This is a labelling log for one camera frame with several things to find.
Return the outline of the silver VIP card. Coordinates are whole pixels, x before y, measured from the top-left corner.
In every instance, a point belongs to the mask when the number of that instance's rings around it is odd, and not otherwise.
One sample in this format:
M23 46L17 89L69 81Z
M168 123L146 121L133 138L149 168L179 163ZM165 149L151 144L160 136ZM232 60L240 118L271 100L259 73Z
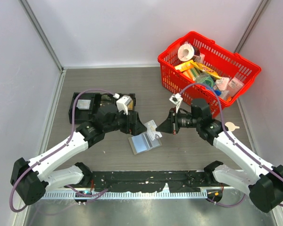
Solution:
M154 120L148 121L144 125L147 128L147 134L151 141L162 138L161 132L156 131L157 125Z

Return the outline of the grey card holder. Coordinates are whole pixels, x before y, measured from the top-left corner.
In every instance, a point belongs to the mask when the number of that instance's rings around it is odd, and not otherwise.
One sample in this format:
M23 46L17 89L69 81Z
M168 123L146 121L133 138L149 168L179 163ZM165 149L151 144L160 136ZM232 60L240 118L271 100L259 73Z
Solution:
M137 136L129 137L128 140L134 155L138 155L162 146L160 139L151 140L147 132Z

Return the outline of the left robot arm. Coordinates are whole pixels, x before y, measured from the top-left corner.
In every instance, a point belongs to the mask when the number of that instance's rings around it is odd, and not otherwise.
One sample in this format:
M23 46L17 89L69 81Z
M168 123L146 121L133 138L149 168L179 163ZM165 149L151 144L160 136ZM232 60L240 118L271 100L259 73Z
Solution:
M17 193L25 205L40 200L46 191L79 185L87 187L92 181L92 172L81 162L63 169L57 167L73 156L102 141L105 134L113 131L139 135L147 130L137 111L119 111L116 105L101 107L90 120L82 123L71 135L30 160L15 161L11 176L12 193Z

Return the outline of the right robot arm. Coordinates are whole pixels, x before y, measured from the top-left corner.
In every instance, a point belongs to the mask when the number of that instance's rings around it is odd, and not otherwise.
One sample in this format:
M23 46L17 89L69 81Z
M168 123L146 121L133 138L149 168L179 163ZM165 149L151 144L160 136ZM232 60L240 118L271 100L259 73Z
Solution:
M283 165L275 167L248 149L221 121L213 119L204 99L194 99L189 112L180 108L179 94L169 100L175 107L156 128L158 132L177 134L180 128L194 128L204 141L221 150L242 169L237 171L214 161L204 168L203 179L207 185L229 185L248 196L265 213L282 204Z

